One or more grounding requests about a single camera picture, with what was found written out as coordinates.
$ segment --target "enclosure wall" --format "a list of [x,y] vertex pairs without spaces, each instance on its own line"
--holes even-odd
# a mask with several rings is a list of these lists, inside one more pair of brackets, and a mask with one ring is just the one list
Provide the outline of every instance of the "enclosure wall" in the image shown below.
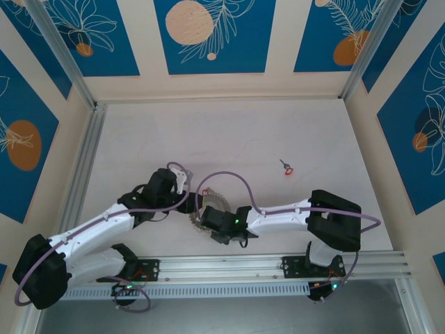
[[63,96],[1,9],[0,50],[0,332],[9,333],[23,310],[11,274],[29,238],[55,232],[90,111],[76,89]]
[[427,0],[373,87],[365,74],[347,103],[389,236],[440,333],[445,288],[432,257],[445,251],[444,22],[445,2]]

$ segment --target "black mounting bracket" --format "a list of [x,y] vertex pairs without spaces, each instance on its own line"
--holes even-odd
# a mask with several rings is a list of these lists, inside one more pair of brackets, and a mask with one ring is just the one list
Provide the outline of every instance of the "black mounting bracket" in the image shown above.
[[311,250],[311,242],[308,243],[306,255],[302,256],[284,256],[280,269],[283,270],[284,278],[328,278],[345,277],[346,270],[343,258],[337,255],[332,259],[328,267],[318,266],[311,263],[309,253]]
[[[122,275],[118,275],[116,277],[123,278],[125,280],[130,280],[131,282],[157,282],[159,277],[159,264],[161,261],[157,259],[138,259],[135,263],[135,271],[132,273],[132,276],[122,277]],[[100,283],[110,283],[115,282],[115,280],[109,280],[108,278],[100,278],[97,280]]]

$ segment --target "orange circle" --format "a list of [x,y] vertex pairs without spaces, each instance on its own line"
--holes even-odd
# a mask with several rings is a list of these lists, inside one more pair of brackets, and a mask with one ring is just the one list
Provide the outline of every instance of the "orange circle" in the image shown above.
[[428,146],[428,138],[426,134],[419,132],[412,139],[412,145],[417,152],[423,152]]
[[76,45],[77,52],[84,57],[91,57],[92,56],[92,47],[85,43],[79,43]]
[[335,48],[334,62],[340,66],[353,65],[362,49],[369,31],[361,30],[344,38]]
[[39,163],[42,152],[42,139],[37,127],[27,120],[16,120],[9,126],[6,138],[10,141],[8,155],[11,162],[18,169],[33,170]]
[[213,33],[213,19],[200,3],[183,0],[175,4],[165,17],[168,34],[178,44],[195,45]]

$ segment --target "black joint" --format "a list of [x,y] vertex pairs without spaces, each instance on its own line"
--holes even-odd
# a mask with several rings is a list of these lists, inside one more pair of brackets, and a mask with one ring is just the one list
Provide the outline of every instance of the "black joint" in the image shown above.
[[[324,190],[312,191],[309,201],[312,207],[362,213],[359,205]],[[329,247],[343,252],[360,250],[360,218],[343,214],[328,214],[327,218],[323,218],[322,212],[311,212],[306,222],[308,231]]]

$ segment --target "robotic arm link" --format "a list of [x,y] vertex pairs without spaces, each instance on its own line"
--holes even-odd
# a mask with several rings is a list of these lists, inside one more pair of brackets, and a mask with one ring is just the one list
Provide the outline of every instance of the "robotic arm link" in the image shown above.
[[[147,184],[121,196],[103,214],[49,239],[41,234],[31,238],[13,273],[19,285],[16,304],[33,303],[41,310],[57,302],[69,288],[107,276],[130,280],[138,269],[138,258],[129,248],[118,244],[101,253],[97,248],[151,221],[156,212],[168,214],[177,210],[190,214],[199,211],[202,196],[190,192],[192,176],[179,164],[170,163],[167,168],[158,169]],[[200,221],[212,231],[211,238],[221,244],[247,242],[273,232],[309,231],[316,237],[309,249],[309,261],[322,267],[328,267],[341,251],[360,249],[360,206],[331,193],[315,190],[311,198],[290,205],[253,206],[255,209],[239,207],[236,213],[206,207]],[[355,216],[326,215],[326,210],[330,209]],[[22,289],[30,302],[19,301]]]

